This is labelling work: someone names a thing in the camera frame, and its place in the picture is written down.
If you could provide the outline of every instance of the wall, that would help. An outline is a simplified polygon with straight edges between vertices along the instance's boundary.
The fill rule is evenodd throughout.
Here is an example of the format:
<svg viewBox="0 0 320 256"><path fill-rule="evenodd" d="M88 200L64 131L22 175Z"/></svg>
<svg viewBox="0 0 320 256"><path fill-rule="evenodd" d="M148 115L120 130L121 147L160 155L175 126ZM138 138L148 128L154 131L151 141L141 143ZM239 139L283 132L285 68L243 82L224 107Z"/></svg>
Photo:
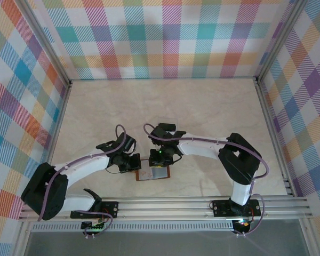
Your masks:
<svg viewBox="0 0 320 256"><path fill-rule="evenodd" d="M310 0L264 79L266 98L299 196L320 235L320 0Z"/></svg>
<svg viewBox="0 0 320 256"><path fill-rule="evenodd" d="M292 2L29 0L80 79L252 77Z"/></svg>
<svg viewBox="0 0 320 256"><path fill-rule="evenodd" d="M65 86L13 0L0 1L0 255L23 207L20 195L45 160Z"/></svg>

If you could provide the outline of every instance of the floor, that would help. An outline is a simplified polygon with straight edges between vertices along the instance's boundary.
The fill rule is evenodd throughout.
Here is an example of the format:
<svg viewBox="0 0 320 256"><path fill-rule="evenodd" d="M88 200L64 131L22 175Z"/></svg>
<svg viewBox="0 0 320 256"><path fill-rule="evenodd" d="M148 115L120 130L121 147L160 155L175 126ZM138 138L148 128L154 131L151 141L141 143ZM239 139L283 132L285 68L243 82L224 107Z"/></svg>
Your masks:
<svg viewBox="0 0 320 256"><path fill-rule="evenodd" d="M175 118L179 129L206 137L240 133L269 164L270 173L254 193L285 195L286 190L266 122L251 79L147 79L75 81L52 163L87 154L96 145L115 139L123 124L148 158L153 148L144 123ZM112 166L111 172L118 168ZM264 173L261 165L256 175ZM232 181L219 161L184 156L171 166L171 178L136 181L135 173L96 172L74 184L69 193L90 188L102 197L230 195Z"/></svg>

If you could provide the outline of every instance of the marble floor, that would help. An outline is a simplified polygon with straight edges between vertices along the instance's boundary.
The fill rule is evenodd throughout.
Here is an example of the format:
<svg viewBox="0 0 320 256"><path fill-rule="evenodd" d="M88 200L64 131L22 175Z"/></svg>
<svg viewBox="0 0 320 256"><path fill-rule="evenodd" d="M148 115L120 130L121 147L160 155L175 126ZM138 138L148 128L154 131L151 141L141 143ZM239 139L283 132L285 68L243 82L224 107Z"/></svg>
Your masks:
<svg viewBox="0 0 320 256"><path fill-rule="evenodd" d="M175 118L179 129L206 137L240 133L270 166L254 193L285 195L286 190L251 79L146 79L74 81L52 163L80 157L115 139L123 124L148 158L153 148L144 123ZM112 166L111 172L118 168ZM261 165L256 175L264 173ZM69 193L90 188L102 197L230 195L232 181L219 161L184 156L171 166L171 178L136 181L135 173L98 171L74 184Z"/></svg>

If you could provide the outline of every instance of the beige marble surface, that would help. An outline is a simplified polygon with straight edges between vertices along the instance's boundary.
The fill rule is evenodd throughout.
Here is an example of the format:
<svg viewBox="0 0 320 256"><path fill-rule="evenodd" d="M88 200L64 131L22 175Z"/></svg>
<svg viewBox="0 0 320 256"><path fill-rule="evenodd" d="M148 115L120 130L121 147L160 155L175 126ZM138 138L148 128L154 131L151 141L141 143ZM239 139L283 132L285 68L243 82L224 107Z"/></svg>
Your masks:
<svg viewBox="0 0 320 256"><path fill-rule="evenodd" d="M176 118L179 129L194 135L227 137L240 133L270 166L254 193L285 195L282 175L251 79L147 79L75 81L52 163L80 157L96 145L115 139L115 125L123 124L138 142L137 152L148 158L153 148L144 123L160 117ZM117 167L109 168L116 172ZM261 165L257 174L264 173ZM136 181L134 173L98 171L69 192L90 188L102 197L230 195L232 182L219 161L184 156L171 166L171 178Z"/></svg>

